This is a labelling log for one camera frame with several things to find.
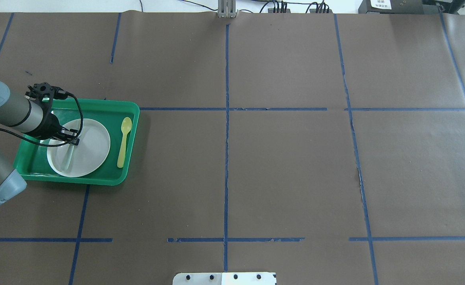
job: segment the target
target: electrical cable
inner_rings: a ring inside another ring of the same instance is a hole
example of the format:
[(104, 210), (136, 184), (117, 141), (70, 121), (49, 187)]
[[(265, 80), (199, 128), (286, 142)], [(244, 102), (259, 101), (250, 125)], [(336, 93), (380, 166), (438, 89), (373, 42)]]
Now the electrical cable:
[(213, 8), (208, 7), (208, 6), (204, 6), (203, 4), (196, 3), (196, 2), (192, 2), (192, 1), (188, 1), (188, 0), (178, 0), (178, 1), (189, 2), (189, 3), (192, 3), (194, 5), (198, 5), (198, 6), (206, 8), (206, 9), (210, 9), (211, 11), (218, 11), (218, 9), (213, 9)]
[(307, 8), (307, 11), (305, 11), (305, 14), (308, 13), (308, 11), (310, 11), (310, 7), (312, 7), (312, 5), (316, 5), (316, 9), (319, 9), (319, 3), (317, 2), (312, 2), (310, 5), (308, 5), (308, 8)]
[[(74, 96), (74, 94), (71, 94), (71, 93), (67, 93), (67, 95), (71, 96), (74, 101), (76, 101), (76, 105), (77, 105), (77, 109), (79, 111), (79, 117), (80, 117), (80, 122), (79, 122), (79, 130), (76, 134), (76, 137), (79, 136), (79, 134), (81, 133), (82, 129), (83, 129), (83, 111), (81, 109), (81, 105), (79, 104), (79, 101), (77, 100), (76, 96)], [(57, 146), (64, 146), (66, 144), (70, 144), (71, 141), (65, 141), (63, 142), (62, 144), (41, 144), (40, 142), (37, 142), (37, 141), (32, 141), (31, 139), (27, 139), (26, 137), (23, 137), (22, 135), (19, 135), (15, 132), (12, 132), (12, 131), (9, 131), (9, 130), (6, 130), (6, 129), (3, 129), (3, 128), (0, 128), (0, 131), (1, 132), (5, 132), (5, 133), (8, 133), (9, 135), (13, 135), (19, 139), (22, 139), (23, 141), (27, 141), (31, 144), (35, 144), (37, 146), (45, 146), (47, 148), (55, 148)]]
[(280, 11), (278, 11), (278, 13), (287, 13), (287, 2), (284, 2), (282, 0), (282, 4), (280, 5)]
[[(251, 0), (253, 2), (271, 2), (272, 0)], [(300, 2), (285, 2), (287, 4), (300, 4), (300, 5), (310, 5), (310, 3), (300, 3)]]
[(271, 1), (266, 1), (266, 3), (263, 5), (263, 7), (261, 8), (261, 11), (259, 11), (259, 13), (262, 13), (264, 7), (266, 7), (266, 5), (268, 5), (268, 4), (271, 3), (271, 2), (273, 2), (273, 0), (271, 0)]
[(321, 8), (322, 8), (322, 13), (329, 13), (329, 5), (326, 4), (326, 2), (324, 2), (324, 0), (322, 0), (321, 2)]

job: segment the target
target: white wall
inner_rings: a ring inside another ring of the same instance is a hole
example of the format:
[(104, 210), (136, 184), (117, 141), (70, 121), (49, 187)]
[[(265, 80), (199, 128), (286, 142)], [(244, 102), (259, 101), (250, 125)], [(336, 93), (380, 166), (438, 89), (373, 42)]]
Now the white wall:
[[(192, 0), (217, 8), (218, 0)], [(144, 11), (207, 11), (207, 9), (179, 0), (142, 0)], [(290, 0), (310, 3), (310, 0)], [(357, 13), (361, 0), (326, 0), (334, 13)], [(256, 13), (263, 2), (236, 0), (237, 9), (249, 9)], [(304, 13), (308, 5), (289, 4), (293, 13)], [(58, 11), (127, 11), (141, 10), (139, 0), (0, 0), (0, 11), (58, 12)]]

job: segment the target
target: white metal plate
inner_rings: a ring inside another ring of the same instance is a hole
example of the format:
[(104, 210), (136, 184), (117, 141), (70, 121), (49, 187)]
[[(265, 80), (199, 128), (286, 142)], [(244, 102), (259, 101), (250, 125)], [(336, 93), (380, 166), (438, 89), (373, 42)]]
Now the white metal plate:
[(208, 272), (176, 274), (173, 285), (276, 285), (272, 272)]

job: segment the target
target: black cable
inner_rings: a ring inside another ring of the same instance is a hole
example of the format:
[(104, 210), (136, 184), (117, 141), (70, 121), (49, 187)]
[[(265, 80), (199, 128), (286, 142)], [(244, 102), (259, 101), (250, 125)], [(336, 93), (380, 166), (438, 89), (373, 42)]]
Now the black cable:
[(319, 3), (317, 2), (312, 2), (310, 5), (308, 5), (308, 8), (307, 8), (307, 11), (305, 11), (305, 14), (308, 13), (308, 11), (310, 11), (310, 7), (312, 7), (312, 5), (316, 5), (317, 8), (316, 9), (319, 9)]
[[(76, 105), (77, 105), (77, 109), (79, 111), (79, 117), (80, 117), (80, 122), (79, 122), (79, 130), (76, 134), (76, 137), (79, 136), (79, 134), (81, 133), (82, 129), (83, 129), (83, 111), (81, 110), (81, 105), (79, 104), (76, 96), (74, 96), (74, 94), (71, 94), (71, 93), (68, 93), (69, 96), (71, 96), (74, 101), (76, 101)], [(40, 142), (37, 142), (37, 141), (32, 141), (31, 139), (27, 139), (26, 137), (23, 137), (22, 135), (19, 135), (15, 132), (12, 132), (12, 131), (9, 131), (9, 130), (6, 130), (6, 129), (3, 129), (3, 128), (0, 128), (0, 131), (1, 132), (6, 132), (10, 135), (13, 135), (19, 139), (22, 139), (23, 141), (28, 141), (29, 143), (31, 144), (35, 144), (37, 146), (46, 146), (47, 148), (55, 148), (57, 146), (64, 146), (66, 144), (70, 144), (71, 141), (65, 141), (63, 142), (62, 144), (41, 144)]]
[[(271, 2), (272, 0), (251, 0), (253, 2)], [(285, 2), (287, 4), (300, 4), (300, 5), (310, 5), (310, 3), (299, 3), (299, 2)]]
[(196, 2), (192, 2), (192, 1), (188, 1), (188, 0), (179, 0), (179, 1), (182, 1), (182, 2), (189, 2), (189, 3), (195, 4), (195, 5), (204, 7), (204, 8), (206, 8), (206, 9), (210, 9), (211, 11), (218, 11), (218, 9), (213, 9), (213, 8), (208, 7), (208, 6), (204, 6), (203, 4), (196, 3)]
[(326, 7), (327, 7), (328, 13), (329, 13), (329, 6), (326, 4), (326, 2), (324, 2), (324, 0), (322, 0), (322, 2), (320, 3), (317, 11), (315, 11), (315, 12), (320, 13), (320, 14), (324, 14), (324, 13), (326, 13)]
[(276, 1), (276, 0), (270, 0), (270, 1), (266, 1), (266, 3), (263, 5), (263, 7), (261, 8), (261, 11), (259, 11), (259, 13), (262, 13), (262, 12), (263, 12), (263, 9), (264, 9), (264, 7), (266, 7), (266, 5), (268, 5), (268, 4), (269, 4), (269, 3), (271, 3), (271, 2), (273, 3), (273, 12), (274, 12), (274, 10), (275, 10), (275, 7), (277, 7), (277, 6), (278, 6), (278, 1)]
[(279, 11), (279, 13), (287, 13), (287, 2), (284, 2), (282, 0), (282, 5), (280, 5), (280, 8), (281, 10)]

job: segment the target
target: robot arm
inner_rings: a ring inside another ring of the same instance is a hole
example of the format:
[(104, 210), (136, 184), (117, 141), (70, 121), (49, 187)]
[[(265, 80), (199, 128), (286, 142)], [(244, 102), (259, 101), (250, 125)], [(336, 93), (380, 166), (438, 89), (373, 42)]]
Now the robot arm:
[[(77, 102), (76, 97), (48, 83), (34, 84), (33, 87), (29, 86), (29, 89), (26, 97), (30, 99), (12, 93), (7, 85), (0, 82), (0, 124), (39, 140), (52, 138), (63, 141), (60, 145), (78, 145), (77, 137), (81, 128), (80, 130), (63, 128), (57, 117), (50, 112), (53, 99), (66, 99), (67, 96), (72, 96)], [(45, 97), (48, 97), (49, 101), (43, 101)], [(23, 191), (26, 186), (26, 182), (17, 170), (0, 153), (0, 205)]]

